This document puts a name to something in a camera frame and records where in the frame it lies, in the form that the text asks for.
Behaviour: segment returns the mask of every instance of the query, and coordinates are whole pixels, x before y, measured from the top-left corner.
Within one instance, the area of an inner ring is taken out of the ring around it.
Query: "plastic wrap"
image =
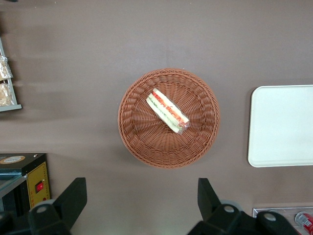
[[[189,127],[188,117],[158,89],[154,88],[146,101],[157,116],[175,133],[181,135]]]
[[[1,55],[0,56],[0,81],[12,78],[13,75],[11,73],[10,67],[8,65],[8,59]]]
[[[0,106],[14,105],[12,93],[9,85],[6,83],[0,84]]]

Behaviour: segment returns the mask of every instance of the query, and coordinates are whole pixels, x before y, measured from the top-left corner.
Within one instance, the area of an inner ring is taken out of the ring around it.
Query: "soda can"
[[[305,231],[307,231],[310,235],[313,235],[313,217],[307,212],[299,212],[295,218],[295,222]]]

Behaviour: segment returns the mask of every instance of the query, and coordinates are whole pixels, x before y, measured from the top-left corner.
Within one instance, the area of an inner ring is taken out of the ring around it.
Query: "wrapped sandwich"
[[[159,118],[175,133],[182,134],[189,127],[189,119],[186,115],[158,89],[154,88],[146,100]]]

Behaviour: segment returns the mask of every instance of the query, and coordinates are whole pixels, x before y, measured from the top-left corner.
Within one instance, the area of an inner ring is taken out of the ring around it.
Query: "brown table surface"
[[[0,30],[23,109],[0,113],[1,153],[48,154],[57,197],[86,177],[75,235],[187,234],[201,220],[197,181],[252,208],[312,206],[313,166],[247,161],[250,98],[263,85],[313,83],[313,1],[0,0]],[[213,147],[175,170],[141,163],[123,145],[127,88],[180,68],[215,92]]]

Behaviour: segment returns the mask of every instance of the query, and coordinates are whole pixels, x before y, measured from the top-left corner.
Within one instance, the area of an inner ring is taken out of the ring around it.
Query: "wicker basket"
[[[190,119],[182,134],[174,133],[149,107],[146,98],[157,88]],[[210,87],[185,70],[161,69],[139,78],[119,107],[118,126],[125,146],[142,162],[178,168],[199,159],[213,144],[220,124],[218,102]]]

